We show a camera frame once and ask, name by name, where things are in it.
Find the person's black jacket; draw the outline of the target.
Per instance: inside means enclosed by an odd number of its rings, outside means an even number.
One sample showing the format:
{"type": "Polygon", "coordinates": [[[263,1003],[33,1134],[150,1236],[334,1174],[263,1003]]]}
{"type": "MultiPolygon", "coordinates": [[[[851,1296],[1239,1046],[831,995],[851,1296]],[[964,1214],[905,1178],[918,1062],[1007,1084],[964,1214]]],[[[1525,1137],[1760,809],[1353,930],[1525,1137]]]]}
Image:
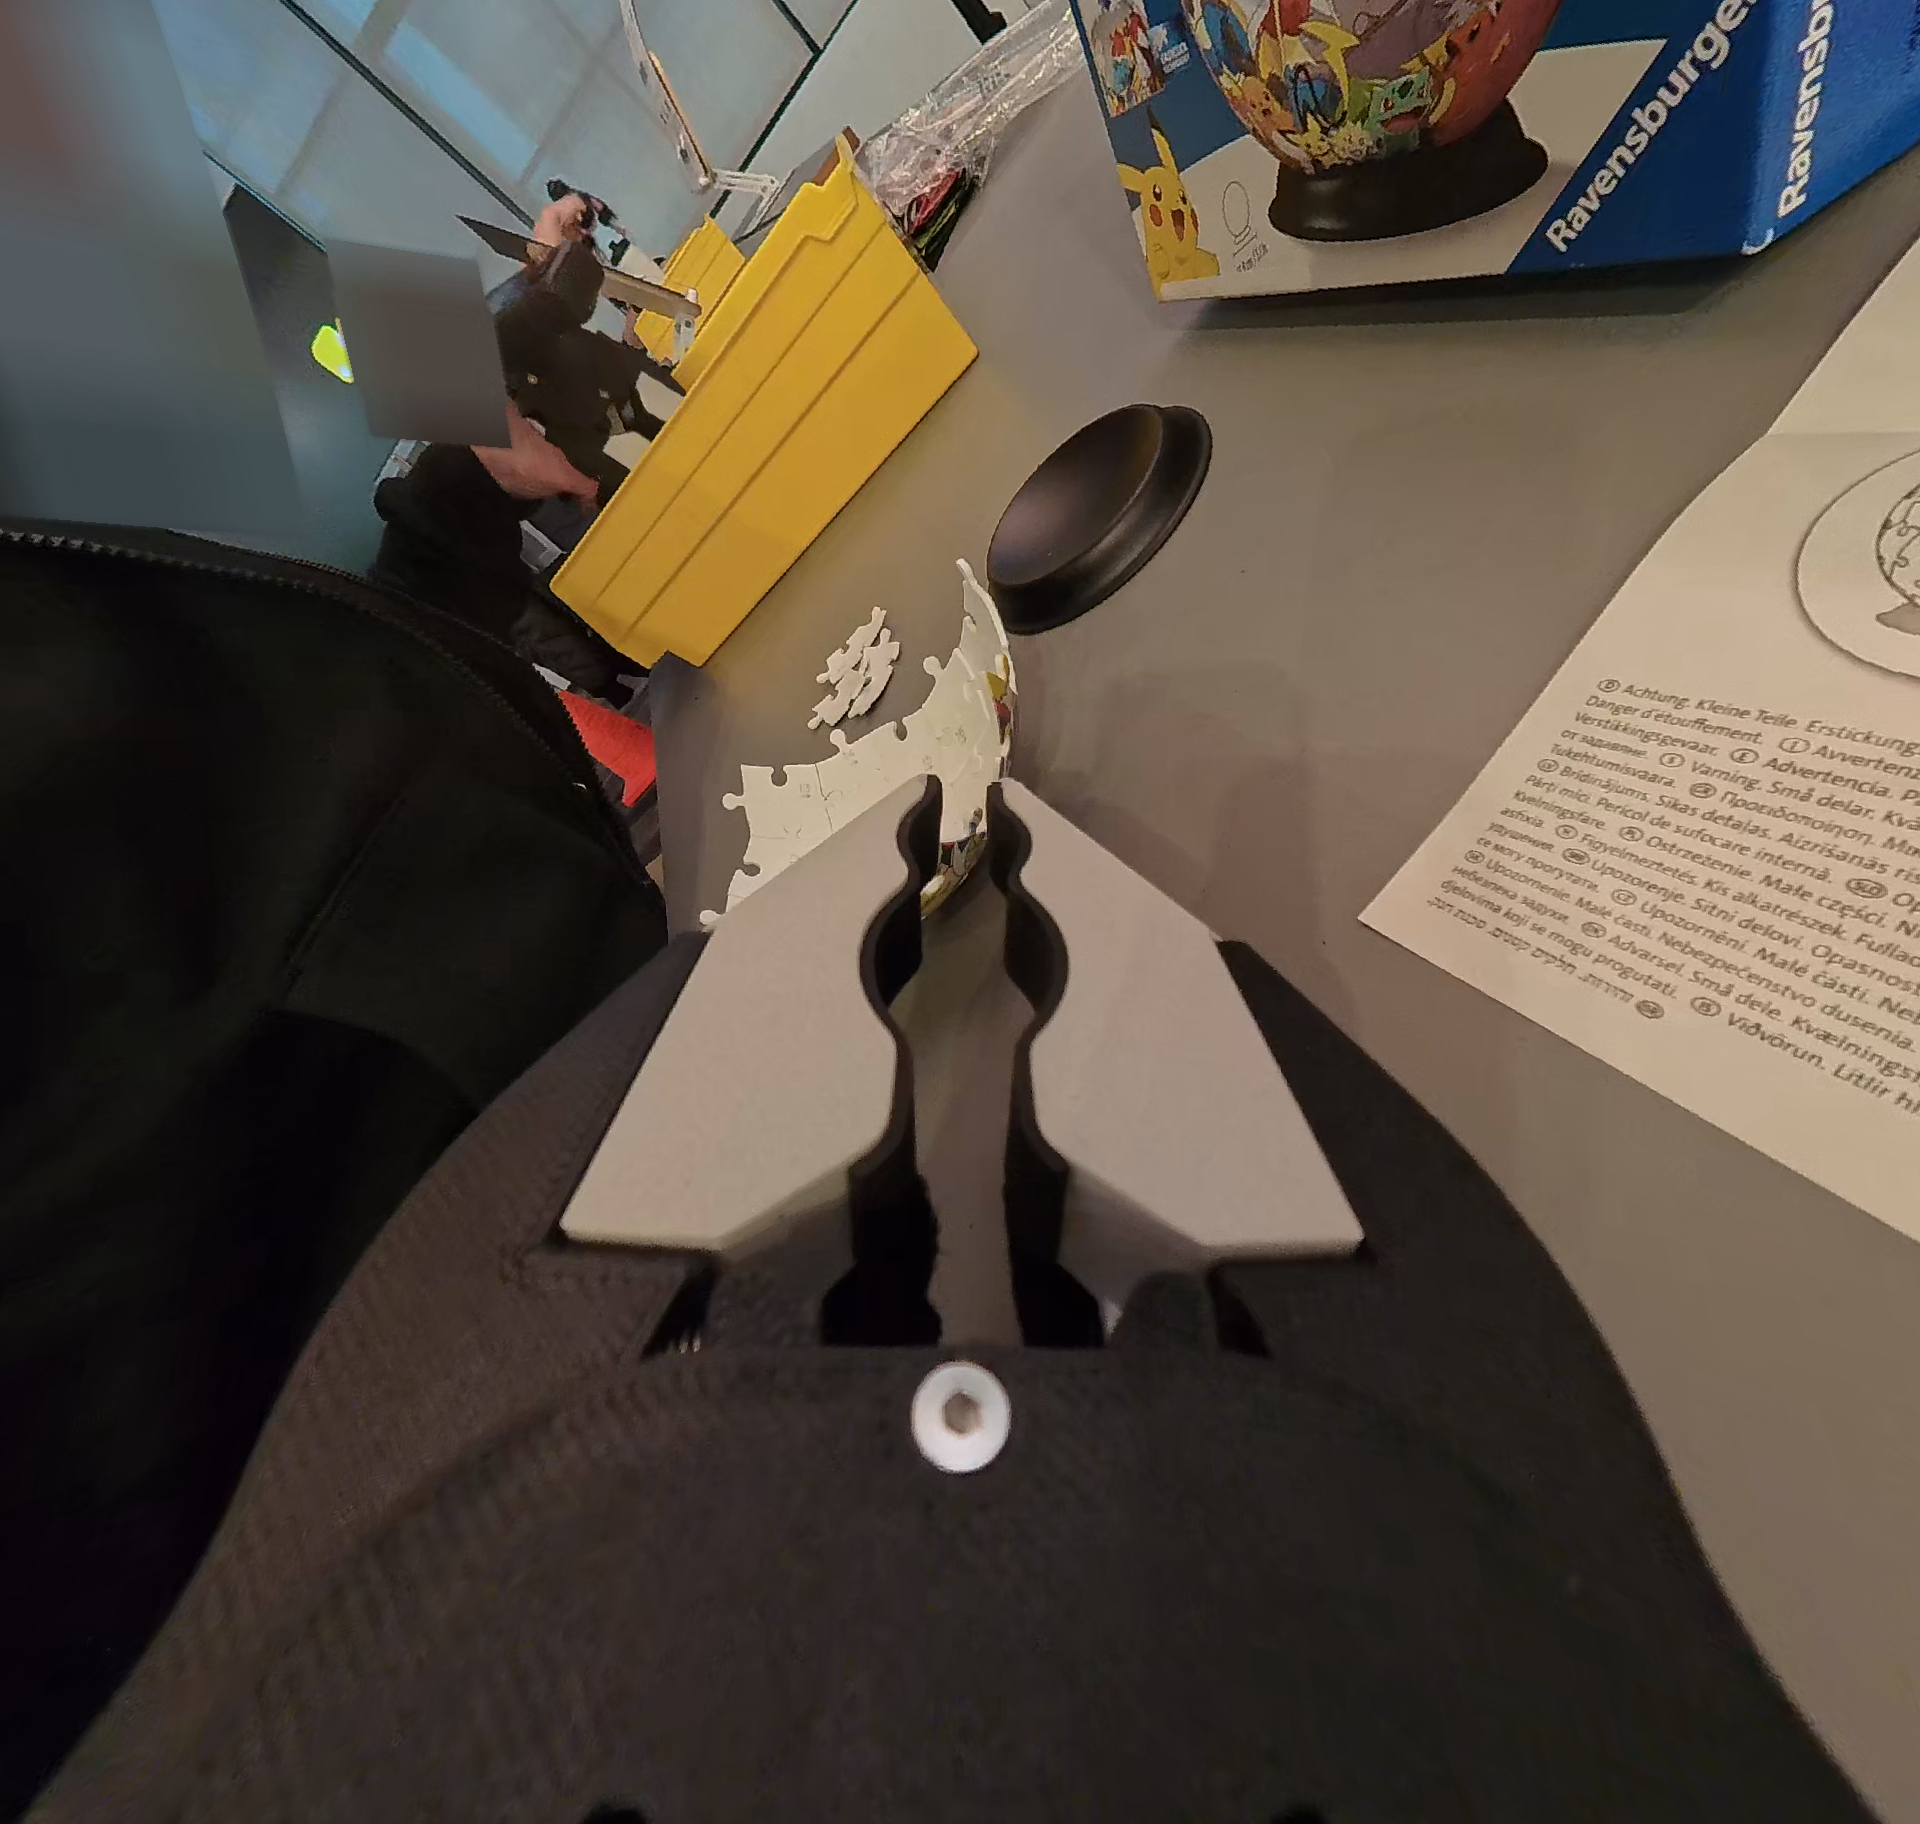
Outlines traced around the person's black jacket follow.
{"type": "Polygon", "coordinates": [[[2,1806],[197,1569],[325,1306],[667,941],[566,709],[324,566],[5,520],[2,1806]]]}

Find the dark panel with wooden edge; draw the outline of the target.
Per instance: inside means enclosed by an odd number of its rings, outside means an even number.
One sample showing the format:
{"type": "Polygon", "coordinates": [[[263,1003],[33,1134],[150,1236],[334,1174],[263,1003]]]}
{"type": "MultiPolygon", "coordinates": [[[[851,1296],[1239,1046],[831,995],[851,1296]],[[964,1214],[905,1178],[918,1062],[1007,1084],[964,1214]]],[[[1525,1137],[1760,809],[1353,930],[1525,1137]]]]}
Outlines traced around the dark panel with wooden edge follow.
{"type": "Polygon", "coordinates": [[[580,320],[601,299],[637,313],[667,317],[673,323],[697,323],[705,313],[695,294],[618,270],[590,243],[548,247],[526,232],[496,227],[466,214],[458,216],[458,224],[490,254],[532,273],[539,285],[557,294],[580,320]]]}

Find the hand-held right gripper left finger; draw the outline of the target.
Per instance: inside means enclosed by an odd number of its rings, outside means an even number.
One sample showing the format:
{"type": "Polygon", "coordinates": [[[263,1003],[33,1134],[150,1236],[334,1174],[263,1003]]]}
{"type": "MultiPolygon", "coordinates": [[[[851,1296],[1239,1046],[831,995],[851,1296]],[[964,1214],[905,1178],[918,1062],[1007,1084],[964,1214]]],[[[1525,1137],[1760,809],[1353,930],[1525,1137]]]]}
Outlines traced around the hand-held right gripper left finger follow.
{"type": "Polygon", "coordinates": [[[827,1343],[931,1347],[939,1234],[893,1003],[921,969],[944,788],[914,773],[723,916],[560,1231],[773,1265],[827,1343]]]}

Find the white instruction sheet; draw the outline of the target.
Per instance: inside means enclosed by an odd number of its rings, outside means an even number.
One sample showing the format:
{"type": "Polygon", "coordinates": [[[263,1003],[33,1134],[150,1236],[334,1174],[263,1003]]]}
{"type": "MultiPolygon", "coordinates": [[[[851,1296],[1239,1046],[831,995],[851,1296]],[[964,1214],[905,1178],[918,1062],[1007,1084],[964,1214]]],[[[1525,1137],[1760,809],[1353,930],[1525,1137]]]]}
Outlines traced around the white instruction sheet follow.
{"type": "Polygon", "coordinates": [[[1916,248],[1361,921],[1918,1236],[1916,248]]]}

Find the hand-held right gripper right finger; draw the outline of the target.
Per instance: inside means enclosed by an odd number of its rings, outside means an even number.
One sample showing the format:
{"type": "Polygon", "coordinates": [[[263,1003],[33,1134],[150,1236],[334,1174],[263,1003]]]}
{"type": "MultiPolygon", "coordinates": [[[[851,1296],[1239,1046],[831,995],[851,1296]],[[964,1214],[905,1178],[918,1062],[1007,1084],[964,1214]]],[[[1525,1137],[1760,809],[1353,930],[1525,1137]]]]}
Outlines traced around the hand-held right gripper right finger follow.
{"type": "Polygon", "coordinates": [[[1140,1285],[1344,1261],[1361,1221],[1224,941],[1018,781],[995,787],[1021,1340],[1095,1348],[1140,1285]]]}

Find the partly built puzzle ball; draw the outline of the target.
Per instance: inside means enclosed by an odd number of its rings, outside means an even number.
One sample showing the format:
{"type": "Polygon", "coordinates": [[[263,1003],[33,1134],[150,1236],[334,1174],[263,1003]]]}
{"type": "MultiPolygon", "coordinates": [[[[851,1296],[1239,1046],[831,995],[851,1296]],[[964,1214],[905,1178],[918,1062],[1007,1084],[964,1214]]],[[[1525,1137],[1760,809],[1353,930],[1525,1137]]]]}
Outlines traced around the partly built puzzle ball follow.
{"type": "Polygon", "coordinates": [[[988,792],[1009,769],[1018,677],[990,591],[967,559],[958,559],[955,575],[962,591],[958,636],[945,658],[925,658],[931,691],[920,707],[849,738],[849,727],[871,719],[881,695],[865,717],[827,730],[830,755],[742,766],[740,785],[723,805],[744,816],[748,840],[723,907],[698,916],[703,930],[900,785],[920,779],[941,785],[936,860],[920,891],[921,914],[936,914],[960,891],[988,844],[988,792]]]}

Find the black round ball stand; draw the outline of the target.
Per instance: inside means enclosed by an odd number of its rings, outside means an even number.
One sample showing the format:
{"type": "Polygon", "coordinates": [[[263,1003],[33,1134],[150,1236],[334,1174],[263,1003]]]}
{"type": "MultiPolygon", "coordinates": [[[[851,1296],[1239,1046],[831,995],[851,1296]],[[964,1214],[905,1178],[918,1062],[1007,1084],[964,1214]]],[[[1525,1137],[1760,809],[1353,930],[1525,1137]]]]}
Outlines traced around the black round ball stand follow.
{"type": "Polygon", "coordinates": [[[1187,406],[1123,406],[1072,433],[990,539],[1004,629],[1039,636],[1114,595],[1184,525],[1211,465],[1213,427],[1187,406]]]}

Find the clear plastic bag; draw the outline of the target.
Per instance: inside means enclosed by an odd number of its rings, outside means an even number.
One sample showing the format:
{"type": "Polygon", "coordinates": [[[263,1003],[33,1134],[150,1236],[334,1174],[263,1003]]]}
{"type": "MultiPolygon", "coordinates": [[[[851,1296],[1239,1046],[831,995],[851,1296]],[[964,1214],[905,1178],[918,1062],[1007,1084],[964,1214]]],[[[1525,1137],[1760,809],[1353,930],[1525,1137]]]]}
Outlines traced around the clear plastic bag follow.
{"type": "Polygon", "coordinates": [[[1081,69],[1069,0],[1043,0],[857,146],[862,182],[925,270],[948,254],[1006,134],[1081,69]]]}

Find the white monitor on stand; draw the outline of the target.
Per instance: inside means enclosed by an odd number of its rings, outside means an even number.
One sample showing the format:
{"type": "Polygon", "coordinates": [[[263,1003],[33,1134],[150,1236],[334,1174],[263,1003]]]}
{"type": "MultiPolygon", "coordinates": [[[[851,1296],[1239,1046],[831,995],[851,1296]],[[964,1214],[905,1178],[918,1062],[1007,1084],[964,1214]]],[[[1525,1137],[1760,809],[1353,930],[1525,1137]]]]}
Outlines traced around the white monitor on stand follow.
{"type": "Polygon", "coordinates": [[[637,76],[637,93],[643,110],[653,120],[667,146],[676,155],[691,188],[712,201],[740,198],[763,216],[780,196],[780,177],[759,172],[715,168],[703,150],[691,120],[676,96],[676,87],[661,69],[661,59],[647,47],[637,17],[637,0],[616,0],[624,40],[637,76]]]}

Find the orange cloth with grey stripe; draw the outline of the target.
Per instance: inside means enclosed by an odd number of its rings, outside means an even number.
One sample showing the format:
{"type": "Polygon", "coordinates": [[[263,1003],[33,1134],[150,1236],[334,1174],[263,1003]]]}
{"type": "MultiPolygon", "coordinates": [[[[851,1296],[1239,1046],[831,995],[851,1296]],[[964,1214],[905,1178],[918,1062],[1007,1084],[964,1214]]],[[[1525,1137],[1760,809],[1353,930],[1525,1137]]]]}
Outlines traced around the orange cloth with grey stripe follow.
{"type": "Polygon", "coordinates": [[[659,785],[656,738],[632,717],[572,689],[557,691],[590,759],[609,773],[621,810],[632,813],[659,785]]]}

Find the blue puzzle box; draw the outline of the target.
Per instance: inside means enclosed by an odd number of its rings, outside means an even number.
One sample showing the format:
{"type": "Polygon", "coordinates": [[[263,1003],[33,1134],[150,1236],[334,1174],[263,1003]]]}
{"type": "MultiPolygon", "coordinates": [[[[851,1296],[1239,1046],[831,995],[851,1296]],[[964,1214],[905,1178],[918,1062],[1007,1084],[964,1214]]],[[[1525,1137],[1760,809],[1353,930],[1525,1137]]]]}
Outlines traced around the blue puzzle box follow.
{"type": "Polygon", "coordinates": [[[1918,0],[1069,0],[1150,287],[1760,254],[1918,138],[1918,0]]]}

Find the yellow plastic bin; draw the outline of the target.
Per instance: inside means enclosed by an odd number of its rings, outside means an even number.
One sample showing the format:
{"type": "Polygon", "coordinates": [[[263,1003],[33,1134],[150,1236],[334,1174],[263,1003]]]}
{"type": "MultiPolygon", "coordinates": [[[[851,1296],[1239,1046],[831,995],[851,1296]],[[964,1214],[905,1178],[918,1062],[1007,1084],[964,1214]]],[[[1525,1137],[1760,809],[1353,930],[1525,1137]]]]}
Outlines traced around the yellow plastic bin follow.
{"type": "Polygon", "coordinates": [[[700,311],[692,322],[677,322],[653,309],[637,311],[632,330],[638,348],[653,363],[676,366],[744,267],[746,256],[733,244],[729,232],[715,219],[703,219],[661,273],[661,285],[692,295],[700,311]]]}
{"type": "Polygon", "coordinates": [[[677,366],[681,404],[556,601],[638,666],[705,664],[976,358],[841,140],[677,366]]]}

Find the small joined white pieces cluster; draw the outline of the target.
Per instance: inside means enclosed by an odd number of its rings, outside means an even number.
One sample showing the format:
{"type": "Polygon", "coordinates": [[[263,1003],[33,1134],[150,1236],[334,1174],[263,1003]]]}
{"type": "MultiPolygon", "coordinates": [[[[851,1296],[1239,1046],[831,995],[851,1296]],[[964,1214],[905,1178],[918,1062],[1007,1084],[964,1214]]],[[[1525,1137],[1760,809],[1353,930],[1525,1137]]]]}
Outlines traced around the small joined white pieces cluster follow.
{"type": "Polygon", "coordinates": [[[808,730],[831,730],[851,719],[865,717],[890,685],[900,660],[896,639],[883,606],[854,629],[854,633],[827,655],[817,681],[823,695],[808,713],[808,730]]]}

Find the dark cabinet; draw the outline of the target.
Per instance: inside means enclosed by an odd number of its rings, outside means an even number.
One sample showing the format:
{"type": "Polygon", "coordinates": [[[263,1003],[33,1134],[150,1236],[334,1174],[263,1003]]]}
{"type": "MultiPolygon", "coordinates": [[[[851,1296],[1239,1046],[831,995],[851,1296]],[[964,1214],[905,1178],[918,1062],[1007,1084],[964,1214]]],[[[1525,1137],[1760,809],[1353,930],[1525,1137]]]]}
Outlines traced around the dark cabinet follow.
{"type": "Polygon", "coordinates": [[[349,568],[370,563],[374,489],[392,441],[366,429],[356,386],[309,356],[314,330],[339,317],[324,248],[241,182],[227,194],[223,216],[269,363],[311,554],[349,568]]]}

